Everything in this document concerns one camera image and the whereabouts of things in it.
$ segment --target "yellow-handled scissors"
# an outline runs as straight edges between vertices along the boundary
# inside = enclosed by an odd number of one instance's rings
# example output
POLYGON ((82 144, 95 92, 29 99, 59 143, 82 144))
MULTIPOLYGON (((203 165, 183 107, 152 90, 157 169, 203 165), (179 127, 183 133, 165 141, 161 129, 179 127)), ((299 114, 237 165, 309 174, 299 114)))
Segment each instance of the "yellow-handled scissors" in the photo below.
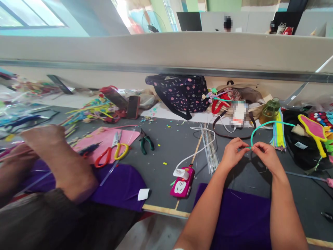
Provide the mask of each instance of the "yellow-handled scissors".
POLYGON ((113 138, 113 143, 112 143, 112 146, 111 147, 108 147, 104 153, 102 153, 95 161, 95 167, 96 168, 101 168, 101 167, 104 167, 106 164, 108 164, 111 160, 111 152, 112 152, 112 148, 114 147, 117 147, 116 149, 116 152, 114 154, 114 159, 115 160, 121 160, 122 158, 125 157, 125 155, 127 154, 128 150, 129 150, 129 146, 128 144, 125 144, 125 143, 119 143, 120 141, 120 138, 121 138, 121 132, 118 134, 118 132, 116 132, 116 134, 114 135, 114 138, 113 138), (125 146, 125 151, 119 155, 119 151, 120 151, 120 148, 121 146, 125 146), (105 163, 103 163, 102 165, 100 165, 100 161, 101 159, 104 157, 104 155, 106 155, 106 161, 105 163))

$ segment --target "hand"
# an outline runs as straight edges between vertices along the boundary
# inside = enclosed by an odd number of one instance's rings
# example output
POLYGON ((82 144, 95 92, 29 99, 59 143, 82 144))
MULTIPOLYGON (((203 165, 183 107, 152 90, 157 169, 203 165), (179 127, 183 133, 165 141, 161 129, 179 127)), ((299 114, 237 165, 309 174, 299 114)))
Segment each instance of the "hand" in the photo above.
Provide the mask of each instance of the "hand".
POLYGON ((272 145, 257 142, 253 145, 252 151, 259 156, 272 174, 276 175, 281 171, 284 172, 281 162, 276 154, 276 150, 272 145))
POLYGON ((219 165, 222 168, 230 171, 244 156, 244 154, 250 151, 249 145, 243 142, 240 138, 232 139, 224 149, 223 158, 219 165))
POLYGON ((57 125, 34 127, 23 131, 20 135, 34 150, 36 150, 35 147, 45 149, 59 142, 66 142, 65 127, 57 125))
POLYGON ((4 163, 17 163, 23 166, 32 166, 39 158, 39 156, 25 143, 15 147, 6 157, 10 158, 4 160, 4 163))

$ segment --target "electric fan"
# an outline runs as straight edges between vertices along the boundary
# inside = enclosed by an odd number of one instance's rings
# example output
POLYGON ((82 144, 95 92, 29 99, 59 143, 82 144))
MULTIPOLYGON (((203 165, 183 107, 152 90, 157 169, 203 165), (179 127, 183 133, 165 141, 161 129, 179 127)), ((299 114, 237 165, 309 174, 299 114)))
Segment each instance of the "electric fan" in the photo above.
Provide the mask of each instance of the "electric fan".
POLYGON ((142 29, 145 33, 166 32, 166 28, 161 17, 154 11, 145 11, 142 15, 142 29))

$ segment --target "pink fan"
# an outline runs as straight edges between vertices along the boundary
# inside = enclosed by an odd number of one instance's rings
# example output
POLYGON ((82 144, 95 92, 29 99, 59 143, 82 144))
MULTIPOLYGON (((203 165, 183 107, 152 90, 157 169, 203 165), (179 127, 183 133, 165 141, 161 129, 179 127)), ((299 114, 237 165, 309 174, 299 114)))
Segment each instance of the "pink fan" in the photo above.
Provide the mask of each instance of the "pink fan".
POLYGON ((319 123, 316 123, 313 120, 310 120, 305 115, 298 115, 299 121, 303 124, 305 131, 315 139, 320 156, 325 158, 326 153, 323 149, 322 142, 327 141, 327 138, 325 136, 325 130, 322 125, 319 123))

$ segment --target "green-handled pliers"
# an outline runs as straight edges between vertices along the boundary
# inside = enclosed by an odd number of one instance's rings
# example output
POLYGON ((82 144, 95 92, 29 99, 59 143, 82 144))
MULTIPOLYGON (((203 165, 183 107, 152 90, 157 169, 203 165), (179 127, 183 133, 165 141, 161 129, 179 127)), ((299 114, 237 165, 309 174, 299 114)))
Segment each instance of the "green-handled pliers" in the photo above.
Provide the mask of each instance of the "green-handled pliers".
POLYGON ((146 133, 142 130, 142 129, 140 129, 140 135, 142 136, 142 138, 140 139, 140 147, 141 147, 141 151, 142 151, 142 153, 144 154, 144 155, 146 155, 147 154, 147 151, 145 150, 145 142, 147 141, 147 142, 149 142, 149 145, 150 145, 150 150, 151 151, 154 151, 154 144, 153 144, 153 142, 151 141, 151 139, 149 138, 149 136, 148 135, 146 135, 146 133))

